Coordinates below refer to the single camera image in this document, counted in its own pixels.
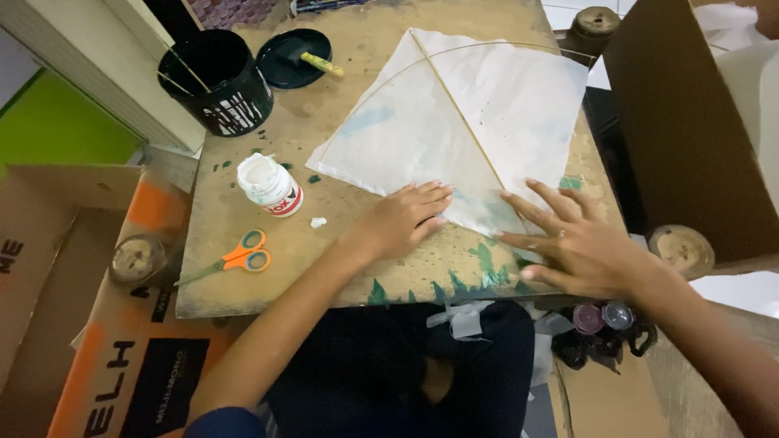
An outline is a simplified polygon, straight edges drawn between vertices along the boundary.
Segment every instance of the table top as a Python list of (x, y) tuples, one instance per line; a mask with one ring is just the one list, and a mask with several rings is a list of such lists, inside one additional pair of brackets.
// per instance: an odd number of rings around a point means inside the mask
[[(311, 152), (344, 121), (374, 82), (409, 27), (467, 35), (477, 40), (505, 38), (555, 46), (538, 0), (480, 2), (378, 0), (365, 5), (286, 17), (267, 29), (237, 29), (252, 49), (273, 34), (296, 27), (322, 31), (333, 45), (333, 63), (343, 79), (325, 76), (298, 90), (273, 90), (275, 104), (257, 131), (225, 139), (208, 136), (200, 158), (182, 273), (218, 260), (250, 228), (262, 228), (273, 262), (261, 274), (233, 269), (184, 285), (176, 314), (182, 318), (258, 313), (280, 295), (369, 204), (378, 200), (346, 182), (305, 167)], [(237, 187), (236, 167), (254, 151), (276, 154), (301, 185), (305, 200), (287, 218), (271, 217)], [(622, 226), (592, 135), (580, 111), (570, 144), (562, 186), (581, 188), (598, 199), (601, 213)], [(327, 224), (314, 229), (313, 217)], [(553, 292), (542, 284), (519, 281), (520, 265), (511, 249), (475, 231), (447, 225), (402, 260), (377, 263), (354, 278), (336, 306), (447, 299), (517, 297)]]

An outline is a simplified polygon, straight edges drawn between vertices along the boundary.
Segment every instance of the dark pants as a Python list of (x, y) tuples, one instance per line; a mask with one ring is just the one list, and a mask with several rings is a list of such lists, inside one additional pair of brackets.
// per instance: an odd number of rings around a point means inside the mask
[[(514, 302), (496, 302), (481, 312), (486, 341), (456, 341), (448, 323), (425, 326), (443, 310), (329, 310), (268, 392), (282, 438), (519, 437), (533, 372), (532, 319)], [(435, 406), (419, 390), (425, 356), (454, 368)]]

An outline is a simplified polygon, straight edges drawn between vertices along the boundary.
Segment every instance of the white glue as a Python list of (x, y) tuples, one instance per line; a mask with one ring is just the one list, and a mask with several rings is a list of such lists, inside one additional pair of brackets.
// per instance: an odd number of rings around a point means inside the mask
[(238, 165), (238, 185), (246, 196), (276, 217), (287, 217), (303, 204), (303, 190), (273, 155), (254, 153)]

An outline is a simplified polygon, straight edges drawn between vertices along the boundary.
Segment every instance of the green wall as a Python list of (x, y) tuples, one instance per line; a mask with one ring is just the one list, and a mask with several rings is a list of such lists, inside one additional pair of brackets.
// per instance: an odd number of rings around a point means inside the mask
[(140, 144), (139, 137), (45, 69), (0, 112), (0, 164), (124, 164)]

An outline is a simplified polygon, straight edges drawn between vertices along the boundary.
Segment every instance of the floor tile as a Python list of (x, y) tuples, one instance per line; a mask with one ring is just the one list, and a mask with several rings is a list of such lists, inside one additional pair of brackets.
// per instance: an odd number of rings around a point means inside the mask
[(612, 85), (608, 82), (606, 66), (603, 64), (603, 57), (598, 58), (595, 66), (590, 70), (590, 77), (587, 78), (587, 86), (610, 90)]
[(573, 18), (579, 12), (576, 9), (558, 8), (556, 6), (544, 6), (546, 19), (552, 25), (552, 30), (570, 29)]
[(619, 3), (625, 0), (541, 0), (541, 4), (544, 6), (560, 6), (563, 8), (571, 9), (585, 9), (590, 6), (605, 6), (614, 12), (617, 12)]
[(636, 0), (619, 0), (619, 11), (617, 13), (624, 16), (635, 4)]

